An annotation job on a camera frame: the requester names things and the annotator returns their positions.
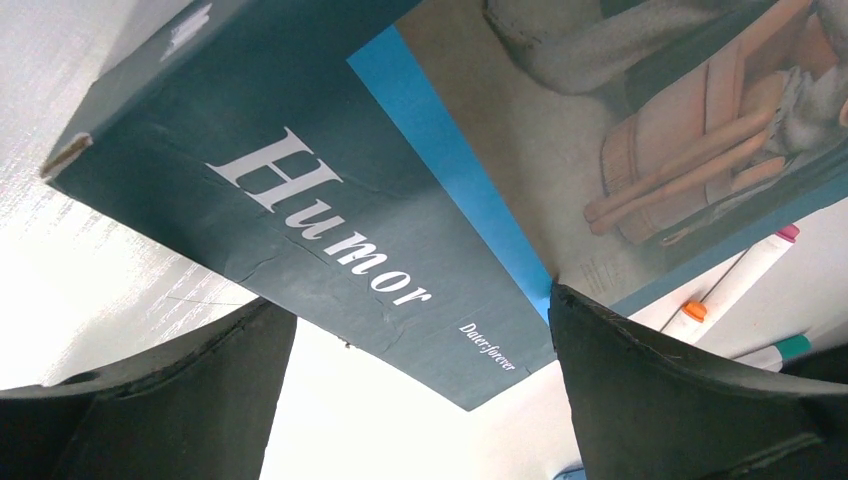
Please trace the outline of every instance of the orange marker cap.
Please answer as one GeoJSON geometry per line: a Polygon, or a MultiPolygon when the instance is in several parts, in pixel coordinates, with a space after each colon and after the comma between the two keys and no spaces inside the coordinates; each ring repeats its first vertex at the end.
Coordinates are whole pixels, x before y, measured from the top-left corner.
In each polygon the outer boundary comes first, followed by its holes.
{"type": "Polygon", "coordinates": [[[698,323],[704,323],[704,318],[707,316],[707,307],[701,302],[686,302],[686,305],[683,305],[683,313],[689,315],[698,323]]]}

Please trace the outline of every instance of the box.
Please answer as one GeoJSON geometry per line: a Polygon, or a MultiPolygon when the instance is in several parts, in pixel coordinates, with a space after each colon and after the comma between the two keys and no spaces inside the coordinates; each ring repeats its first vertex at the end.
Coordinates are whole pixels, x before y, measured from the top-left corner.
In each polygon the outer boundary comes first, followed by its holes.
{"type": "Polygon", "coordinates": [[[707,3],[194,2],[43,175],[470,410],[846,196],[844,7],[707,3]]]}

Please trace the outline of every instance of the gray fabric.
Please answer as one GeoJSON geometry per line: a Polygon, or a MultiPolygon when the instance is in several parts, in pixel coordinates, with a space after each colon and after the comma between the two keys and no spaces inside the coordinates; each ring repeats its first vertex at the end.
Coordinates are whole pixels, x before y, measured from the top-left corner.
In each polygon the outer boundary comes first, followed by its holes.
{"type": "Polygon", "coordinates": [[[542,85],[578,95],[748,0],[648,0],[565,34],[522,31],[515,1],[488,0],[486,5],[486,18],[513,60],[542,85]]]}

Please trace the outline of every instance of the dark teal book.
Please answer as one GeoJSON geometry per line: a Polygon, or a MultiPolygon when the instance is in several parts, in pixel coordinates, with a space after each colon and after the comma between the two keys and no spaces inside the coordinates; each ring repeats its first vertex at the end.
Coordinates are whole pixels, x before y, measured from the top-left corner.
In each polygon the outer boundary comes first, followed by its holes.
{"type": "Polygon", "coordinates": [[[841,72],[827,40],[793,64],[833,22],[754,3],[198,1],[91,87],[43,174],[470,410],[555,359],[552,278],[632,314],[846,195],[839,108],[806,149],[780,137],[841,72]],[[663,52],[686,73],[646,76],[663,52]]]}

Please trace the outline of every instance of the scratched metal surface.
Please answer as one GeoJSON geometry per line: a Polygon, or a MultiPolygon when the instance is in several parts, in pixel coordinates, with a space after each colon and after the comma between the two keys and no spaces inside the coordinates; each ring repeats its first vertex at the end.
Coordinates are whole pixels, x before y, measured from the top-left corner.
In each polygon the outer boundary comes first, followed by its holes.
{"type": "Polygon", "coordinates": [[[253,295],[44,186],[98,75],[189,0],[0,0],[0,389],[53,384],[253,295]]]}

